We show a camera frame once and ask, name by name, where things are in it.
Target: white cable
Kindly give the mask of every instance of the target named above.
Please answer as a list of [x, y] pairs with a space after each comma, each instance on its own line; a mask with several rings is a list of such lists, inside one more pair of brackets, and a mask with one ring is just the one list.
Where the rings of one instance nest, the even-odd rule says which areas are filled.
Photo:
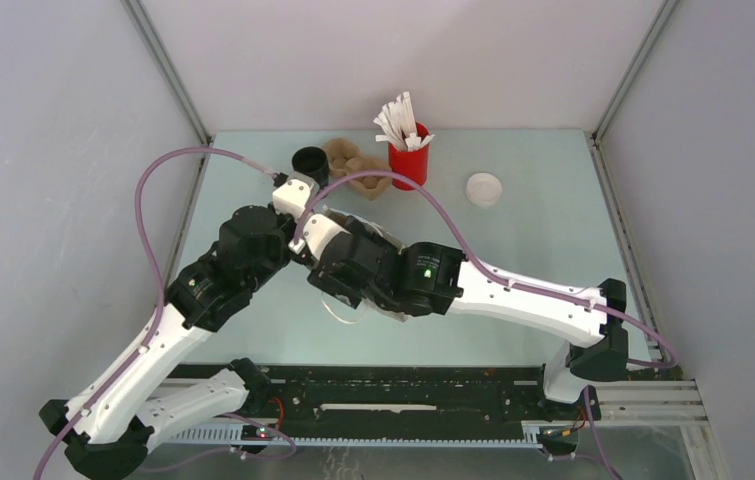
[[324, 292], [321, 292], [321, 303], [324, 305], [324, 308], [327, 309], [327, 313], [333, 316], [336, 320], [338, 320], [340, 323], [343, 323], [345, 325], [355, 325], [359, 323], [360, 320], [362, 320], [362, 317], [365, 316], [365, 314], [368, 312], [368, 304], [363, 304], [362, 306], [362, 315], [359, 316], [356, 320], [345, 320], [344, 318], [336, 315], [335, 312], [333, 312], [333, 309], [330, 308], [330, 305], [327, 305], [327, 300], [324, 298]]

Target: light blue tabletop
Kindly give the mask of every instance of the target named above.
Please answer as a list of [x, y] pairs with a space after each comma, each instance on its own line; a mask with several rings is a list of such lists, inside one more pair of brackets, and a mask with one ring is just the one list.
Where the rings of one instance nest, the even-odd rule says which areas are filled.
[[[278, 171], [291, 170], [301, 147], [334, 137], [386, 158], [376, 131], [224, 132], [214, 146], [246, 155]], [[580, 130], [436, 131], [424, 185], [448, 210], [474, 251], [503, 269], [552, 282], [595, 286], [608, 277], [626, 280], [601, 187]], [[497, 205], [482, 209], [465, 197], [465, 183], [489, 172], [503, 185]], [[271, 179], [235, 160], [213, 156], [207, 165], [180, 268], [217, 239], [218, 227], [244, 205], [271, 201]], [[390, 187], [371, 202], [342, 189], [327, 204], [381, 224], [410, 244], [457, 246], [441, 218], [416, 192]], [[526, 327], [472, 315], [411, 318], [402, 324], [367, 312], [352, 326], [332, 318], [308, 271], [290, 264], [250, 306], [199, 347], [187, 362], [401, 366], [538, 366], [562, 340]], [[329, 300], [336, 313], [359, 311]], [[628, 313], [636, 315], [632, 297]], [[630, 328], [631, 356], [649, 359], [644, 337]]]

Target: white round lid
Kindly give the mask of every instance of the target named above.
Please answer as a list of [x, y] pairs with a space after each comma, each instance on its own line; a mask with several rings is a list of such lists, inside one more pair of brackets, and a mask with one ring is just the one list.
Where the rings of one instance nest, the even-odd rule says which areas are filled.
[[501, 181], [491, 173], [475, 173], [465, 186], [465, 195], [471, 203], [480, 207], [491, 207], [498, 203], [501, 192]]

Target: red cup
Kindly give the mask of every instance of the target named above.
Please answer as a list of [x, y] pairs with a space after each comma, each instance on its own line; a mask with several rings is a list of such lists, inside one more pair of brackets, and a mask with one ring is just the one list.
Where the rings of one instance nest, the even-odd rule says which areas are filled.
[[[418, 136], [421, 137], [422, 140], [427, 135], [430, 135], [430, 132], [427, 131], [427, 127], [424, 125], [416, 123], [415, 126], [416, 130], [418, 130]], [[392, 171], [408, 177], [419, 185], [424, 185], [424, 182], [427, 181], [427, 159], [429, 156], [429, 143], [425, 145], [424, 148], [418, 149], [414, 152], [401, 152], [392, 145], [392, 142], [389, 142], [389, 166], [392, 167]], [[413, 189], [400, 180], [393, 180], [392, 185], [401, 190]]]

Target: black cup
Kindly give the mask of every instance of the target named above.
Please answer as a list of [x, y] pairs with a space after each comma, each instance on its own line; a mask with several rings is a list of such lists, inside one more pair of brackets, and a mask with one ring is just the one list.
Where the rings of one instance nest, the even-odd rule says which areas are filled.
[[325, 188], [330, 181], [330, 162], [324, 150], [318, 147], [304, 147], [295, 152], [292, 168], [315, 180], [321, 188]]

